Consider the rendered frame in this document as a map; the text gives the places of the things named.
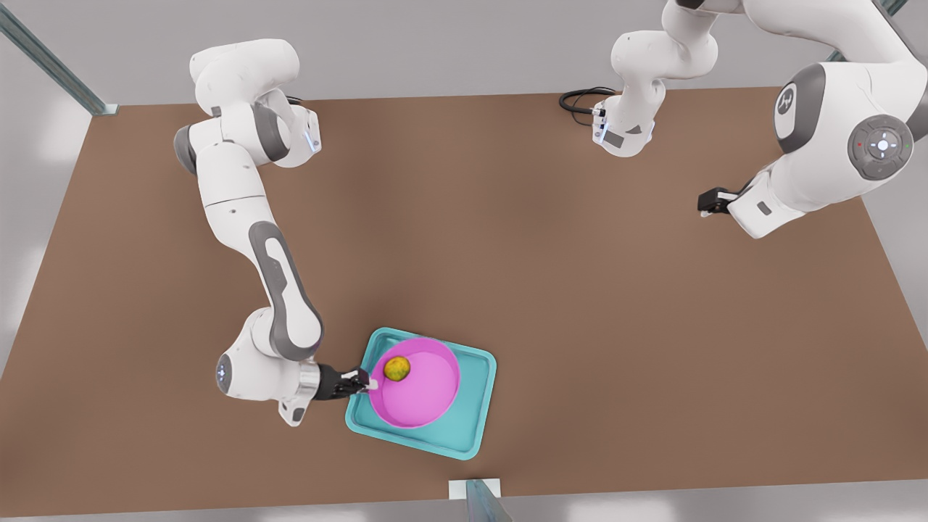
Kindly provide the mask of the pink round plate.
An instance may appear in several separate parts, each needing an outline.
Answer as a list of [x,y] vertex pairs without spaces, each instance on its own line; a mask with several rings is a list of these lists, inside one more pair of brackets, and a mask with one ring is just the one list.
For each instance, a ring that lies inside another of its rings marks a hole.
[[[398,381],[387,376],[394,359],[404,359],[408,366]],[[368,393],[374,413],[403,429],[427,426],[442,417],[460,389],[460,363],[450,347],[435,339],[399,341],[377,360],[369,376],[377,383]]]

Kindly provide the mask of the teal rectangular tray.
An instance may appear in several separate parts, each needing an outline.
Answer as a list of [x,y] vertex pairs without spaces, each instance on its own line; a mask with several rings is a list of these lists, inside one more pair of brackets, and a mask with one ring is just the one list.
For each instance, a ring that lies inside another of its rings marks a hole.
[[[391,328],[381,328],[369,337],[362,357],[362,369],[373,370],[377,360],[399,341],[428,338]],[[403,429],[390,426],[377,417],[367,394],[351,397],[345,413],[349,429],[360,435],[392,442],[408,448],[440,454],[447,458],[468,460],[480,449],[489,410],[497,361],[489,352],[441,341],[460,363],[460,389],[450,409],[433,423],[420,428]]]

